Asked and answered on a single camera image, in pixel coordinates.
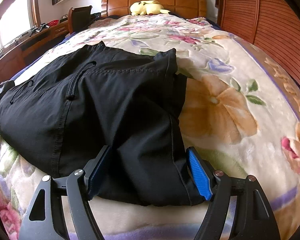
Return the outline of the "black coat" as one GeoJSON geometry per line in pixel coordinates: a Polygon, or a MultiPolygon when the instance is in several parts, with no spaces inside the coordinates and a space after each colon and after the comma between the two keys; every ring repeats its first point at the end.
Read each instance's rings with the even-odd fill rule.
{"type": "Polygon", "coordinates": [[[0,100],[0,135],[53,178],[110,151],[89,194],[143,206],[204,201],[179,128],[187,78],[175,49],[153,56],[103,42],[53,60],[0,100]]]}

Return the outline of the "wooden desk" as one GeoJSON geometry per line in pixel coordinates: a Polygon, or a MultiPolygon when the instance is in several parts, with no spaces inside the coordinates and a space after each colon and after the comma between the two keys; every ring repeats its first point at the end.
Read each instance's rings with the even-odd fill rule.
{"type": "Polygon", "coordinates": [[[0,83],[9,80],[49,49],[62,42],[68,33],[68,22],[64,21],[33,35],[7,52],[0,58],[0,83]]]}

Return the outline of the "floral blanket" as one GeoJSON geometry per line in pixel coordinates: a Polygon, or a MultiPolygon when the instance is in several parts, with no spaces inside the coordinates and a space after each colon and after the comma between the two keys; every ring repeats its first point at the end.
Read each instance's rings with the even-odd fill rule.
{"type": "MultiPolygon", "coordinates": [[[[13,79],[15,86],[56,58],[100,42],[149,56],[175,49],[178,73],[187,78],[179,115],[185,152],[194,147],[230,177],[255,176],[280,239],[300,239],[300,89],[281,66],[199,18],[127,15],[96,21],[50,49],[13,79]]],[[[7,239],[20,239],[26,210],[45,175],[0,135],[0,225],[7,239]]],[[[95,196],[89,205],[104,239],[196,239],[209,202],[143,206],[95,196]]]]}

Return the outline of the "red bowl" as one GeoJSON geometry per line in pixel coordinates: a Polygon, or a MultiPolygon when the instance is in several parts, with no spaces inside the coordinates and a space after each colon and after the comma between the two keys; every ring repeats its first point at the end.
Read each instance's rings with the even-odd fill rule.
{"type": "Polygon", "coordinates": [[[47,25],[50,27],[54,27],[59,24],[59,20],[50,21],[47,25]]]}

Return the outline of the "wooden chair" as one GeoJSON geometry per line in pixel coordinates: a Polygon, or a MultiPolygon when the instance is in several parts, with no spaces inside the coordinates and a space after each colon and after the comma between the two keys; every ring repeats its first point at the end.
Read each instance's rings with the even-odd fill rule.
{"type": "Polygon", "coordinates": [[[80,31],[90,22],[92,6],[71,7],[68,11],[68,27],[70,34],[80,31]]]}

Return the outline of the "yellow plush toy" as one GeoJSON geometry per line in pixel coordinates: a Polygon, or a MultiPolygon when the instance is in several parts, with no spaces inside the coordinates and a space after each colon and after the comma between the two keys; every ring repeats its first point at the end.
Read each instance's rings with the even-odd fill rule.
{"type": "Polygon", "coordinates": [[[169,14],[169,10],[155,0],[135,2],[130,6],[130,12],[133,16],[137,15],[158,15],[169,14]]]}

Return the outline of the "wooden wardrobe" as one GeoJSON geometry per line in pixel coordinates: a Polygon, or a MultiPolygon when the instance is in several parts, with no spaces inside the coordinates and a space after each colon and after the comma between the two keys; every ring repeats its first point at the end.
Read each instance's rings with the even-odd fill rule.
{"type": "Polygon", "coordinates": [[[300,20],[285,0],[216,0],[217,23],[261,48],[300,86],[300,20]]]}

